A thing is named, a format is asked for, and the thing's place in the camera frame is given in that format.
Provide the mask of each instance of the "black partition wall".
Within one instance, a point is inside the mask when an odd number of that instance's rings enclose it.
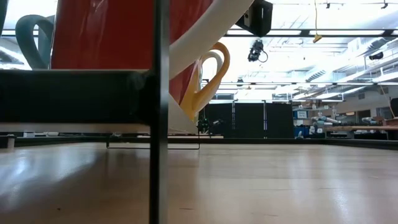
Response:
[[[266,137],[294,138],[292,113],[290,104],[266,103]]]
[[[361,123],[362,118],[368,118],[371,116],[371,110],[358,111],[357,115],[358,115],[358,122]]]
[[[235,103],[234,112],[234,137],[264,138],[264,103]]]
[[[394,113],[395,116],[398,116],[398,98],[392,99],[390,104],[392,112]]]
[[[201,111],[200,116],[207,118],[210,123],[220,122],[210,129],[213,134],[220,134],[226,138],[231,136],[232,103],[208,104]]]
[[[292,105],[282,103],[209,104],[201,112],[213,134],[224,138],[294,138]]]

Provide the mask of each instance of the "white wall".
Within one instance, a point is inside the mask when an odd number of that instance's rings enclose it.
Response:
[[[380,95],[376,90],[365,92],[365,99],[359,100],[358,94],[345,98],[345,102],[337,103],[337,113],[347,113],[352,111],[371,110],[375,115],[376,108],[389,106],[390,99],[398,98],[398,86],[389,86],[389,93]],[[324,112],[325,115],[330,115],[331,111]]]

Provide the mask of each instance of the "black cable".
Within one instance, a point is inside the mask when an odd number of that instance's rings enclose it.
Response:
[[[261,61],[260,59],[258,59],[258,61],[261,62],[261,63],[266,63],[266,62],[268,61],[268,54],[267,54],[267,52],[265,52],[264,50],[263,50],[263,52],[264,52],[265,55],[267,56],[267,59],[266,59],[265,61]]]

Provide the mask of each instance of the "ceiling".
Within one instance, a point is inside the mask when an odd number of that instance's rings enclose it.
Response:
[[[398,28],[398,0],[316,0],[317,17],[314,0],[268,0],[274,4],[272,29],[395,29]],[[57,0],[10,0],[4,28],[13,30],[17,20],[27,14],[51,16],[55,14]],[[231,66],[223,82],[236,82],[244,78],[245,82],[305,82],[308,71],[324,64],[334,64],[339,55],[347,52],[349,43],[354,38],[322,38],[314,44],[313,38],[300,37],[265,37],[262,38],[268,58],[267,62],[248,62],[247,57],[254,37],[223,37],[231,54]],[[21,56],[13,38],[0,41],[0,47],[7,48]],[[378,62],[368,62],[374,66]],[[334,70],[334,73],[323,76],[323,82],[336,77],[352,75],[364,70],[363,57],[350,59],[349,65]],[[203,78],[212,78],[216,73],[216,62],[213,59],[203,65]],[[270,90],[255,93],[251,90],[239,90],[254,93],[252,98],[279,92],[294,92],[297,89],[288,86],[274,86]]]

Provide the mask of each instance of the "wooden floor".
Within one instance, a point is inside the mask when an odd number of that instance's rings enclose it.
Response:
[[[0,223],[148,223],[149,150],[0,152]],[[205,145],[169,151],[169,223],[394,223],[398,151]]]

